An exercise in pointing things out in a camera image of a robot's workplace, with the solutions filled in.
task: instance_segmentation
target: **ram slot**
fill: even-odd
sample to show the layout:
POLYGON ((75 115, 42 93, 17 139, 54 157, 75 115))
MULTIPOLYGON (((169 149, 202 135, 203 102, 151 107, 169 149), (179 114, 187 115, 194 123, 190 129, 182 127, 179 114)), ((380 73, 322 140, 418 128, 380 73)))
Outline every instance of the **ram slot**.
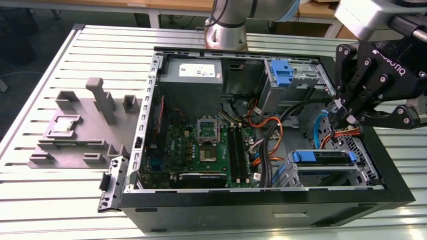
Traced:
POLYGON ((250 179, 249 179, 246 145, 243 141, 242 127, 237 127, 234 131, 234 139, 235 139, 237 158, 238 158, 238 164, 239 164, 239 178, 242 182, 247 182, 250 179))
POLYGON ((235 143, 235 128, 233 126, 227 129, 227 139, 229 139, 229 158, 230 158, 230 168, 231 168, 231 180, 237 181, 241 176, 239 175, 241 171, 239 171, 237 143, 235 143))

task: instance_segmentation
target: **white label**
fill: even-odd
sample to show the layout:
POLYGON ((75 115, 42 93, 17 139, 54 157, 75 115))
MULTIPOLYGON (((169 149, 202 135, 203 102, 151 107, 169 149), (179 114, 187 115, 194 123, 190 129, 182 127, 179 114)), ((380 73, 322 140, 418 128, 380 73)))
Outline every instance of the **white label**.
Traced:
POLYGON ((141 3, 129 3, 127 5, 133 7, 145 7, 145 8, 147 7, 146 4, 141 4, 141 3))
POLYGON ((215 78, 215 65, 183 63, 179 65, 179 76, 215 78))
POLYGON ((374 50, 373 53, 374 54, 380 54, 382 56, 382 58, 386 60, 386 62, 390 64, 390 66, 393 66, 394 70, 404 77, 404 75, 408 73, 406 68, 404 66, 401 66, 401 64, 398 64, 394 61, 392 61, 380 51, 374 50))
POLYGON ((254 112, 257 112, 258 114, 262 114, 262 110, 258 107, 254 108, 254 112))

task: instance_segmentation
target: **wooden table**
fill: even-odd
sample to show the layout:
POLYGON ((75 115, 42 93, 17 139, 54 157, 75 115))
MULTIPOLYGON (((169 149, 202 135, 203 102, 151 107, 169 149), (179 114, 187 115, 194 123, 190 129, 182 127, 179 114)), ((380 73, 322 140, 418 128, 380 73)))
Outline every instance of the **wooden table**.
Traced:
MULTIPOLYGON (((0 6, 149 14, 153 28, 161 28, 161 15, 211 15, 214 0, 0 0, 0 6)), ((313 1, 300 7, 300 22, 330 24, 326 38, 336 38, 344 24, 334 17, 328 3, 313 1)))

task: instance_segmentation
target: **small component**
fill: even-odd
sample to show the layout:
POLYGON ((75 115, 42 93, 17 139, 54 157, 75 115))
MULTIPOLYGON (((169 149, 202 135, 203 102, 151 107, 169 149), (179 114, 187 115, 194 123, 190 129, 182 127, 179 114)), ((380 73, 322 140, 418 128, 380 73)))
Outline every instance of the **small component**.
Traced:
POLYGON ((254 179, 254 181, 260 182, 262 180, 262 175, 256 172, 254 176, 253 176, 253 179, 254 179))
POLYGON ((54 127, 54 133, 67 134, 74 128, 75 120, 61 118, 54 127))
POLYGON ((201 162, 217 162, 217 152, 218 147, 213 145, 202 145, 199 154, 201 154, 201 162))

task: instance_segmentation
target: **aluminum extrusion table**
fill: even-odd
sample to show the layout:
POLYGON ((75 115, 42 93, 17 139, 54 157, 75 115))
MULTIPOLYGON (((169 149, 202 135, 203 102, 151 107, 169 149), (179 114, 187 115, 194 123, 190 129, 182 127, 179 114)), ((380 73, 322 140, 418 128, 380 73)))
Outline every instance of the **aluminum extrusion table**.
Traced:
MULTIPOLYGON (((250 51, 334 56, 342 40, 249 34, 250 51)), ((377 129, 417 201, 337 228, 143 233, 122 212, 98 213, 102 169, 31 169, 62 90, 89 97, 89 77, 115 98, 145 98, 154 46, 205 47, 193 30, 87 25, 74 29, 0 143, 0 239, 427 239, 427 131, 377 129)), ((392 111, 400 102, 385 104, 392 111)))

